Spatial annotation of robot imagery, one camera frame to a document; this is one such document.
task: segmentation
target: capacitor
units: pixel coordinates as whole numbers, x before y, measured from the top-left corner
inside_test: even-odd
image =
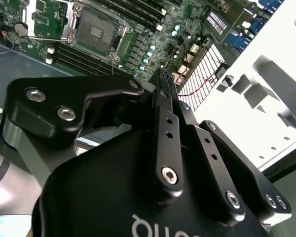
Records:
[[[175,29],[176,31],[179,31],[179,30],[181,29],[181,26],[180,26],[180,25],[176,25],[176,26],[174,27],[174,29]]]

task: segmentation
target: mounting hole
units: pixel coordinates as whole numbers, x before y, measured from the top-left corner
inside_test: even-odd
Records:
[[[172,120],[171,120],[171,119],[166,118],[166,121],[167,121],[169,124],[172,124]]]
[[[213,159],[218,160],[217,156],[214,153],[212,153],[211,156]]]
[[[170,132],[166,132],[166,135],[167,135],[168,138],[173,138],[173,135]]]
[[[129,81],[129,84],[134,87],[135,89],[138,89],[138,86],[136,83],[134,83],[132,80]]]

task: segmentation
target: ram slot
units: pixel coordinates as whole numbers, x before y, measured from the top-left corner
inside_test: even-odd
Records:
[[[112,3],[107,0],[96,0],[96,1],[100,2],[101,4],[106,6],[107,8],[112,9],[125,17],[132,19],[133,21],[140,23],[143,26],[146,26],[147,28],[151,29],[152,31],[154,31],[156,29],[156,25],[153,22],[148,22],[144,17],[132,13],[131,11],[125,9],[124,7],[117,5],[116,3]]]
[[[164,9],[163,5],[154,1],[154,0],[143,0],[146,4],[148,4],[149,6],[158,9],[159,11],[161,11],[162,9]]]
[[[96,72],[99,72],[101,75],[111,75],[111,64],[106,64],[100,60],[97,60],[83,52],[79,52],[73,48],[70,48],[64,44],[60,44],[57,47],[57,51],[55,53],[55,59],[56,62],[58,60],[60,61],[66,61],[68,63],[74,62],[78,65],[79,68],[85,69],[87,71],[94,70]],[[114,68],[114,74],[115,75],[125,75],[126,72],[123,72],[120,69]]]
[[[154,24],[157,24],[161,18],[159,19],[157,16],[152,17],[151,15],[148,15],[147,12],[144,12],[142,8],[140,8],[138,5],[136,4],[132,4],[130,2],[128,2],[127,0],[113,0],[116,4],[119,4],[123,7],[125,7],[126,9],[130,10],[133,13],[138,13],[140,15],[142,15],[146,20],[153,22]]]
[[[156,17],[158,20],[161,20],[164,15],[162,15],[161,11],[149,6],[148,4],[146,4],[144,1],[140,1],[140,0],[129,0],[130,3],[129,4],[133,4],[136,7],[137,10],[142,11],[145,10],[146,12],[149,12],[150,14],[152,14],[154,17]]]

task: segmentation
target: screw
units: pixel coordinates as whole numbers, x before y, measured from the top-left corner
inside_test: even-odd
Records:
[[[57,115],[63,120],[72,121],[75,119],[75,113],[72,109],[61,107],[57,110]]]
[[[280,197],[276,197],[276,199],[281,204],[282,208],[287,209],[287,205],[285,204],[285,202]]]
[[[182,104],[182,107],[183,108],[185,108],[186,110],[189,110],[189,106],[186,103],[181,102],[181,104]]]
[[[162,90],[160,91],[160,94],[161,94],[164,98],[168,98],[168,96],[166,95],[166,93],[164,93]]]
[[[76,5],[76,6],[75,6],[75,10],[76,10],[76,11],[81,11],[81,10],[82,10],[81,5]]]
[[[232,192],[230,191],[227,191],[226,192],[226,197],[228,199],[228,202],[236,209],[239,209],[240,208],[240,202],[238,200],[238,198],[236,197],[235,194],[233,194]]]
[[[175,184],[178,181],[177,174],[173,169],[170,167],[163,167],[162,170],[162,176],[163,178],[169,183],[169,184]]]
[[[138,89],[138,85],[134,83],[132,80],[130,80],[129,83],[132,87],[134,87],[135,89]]]
[[[119,29],[118,29],[118,31],[119,31],[120,33],[123,33],[124,30],[125,30],[125,27],[123,27],[123,26],[120,26]]]
[[[35,102],[43,102],[46,100],[46,95],[44,92],[36,89],[30,89],[26,91],[26,97]]]
[[[211,127],[211,129],[216,130],[216,126],[213,123],[209,122],[208,125]]]
[[[276,208],[275,201],[269,195],[265,195],[265,197],[266,197],[266,200],[267,200],[268,204],[270,204],[270,206],[275,209]]]

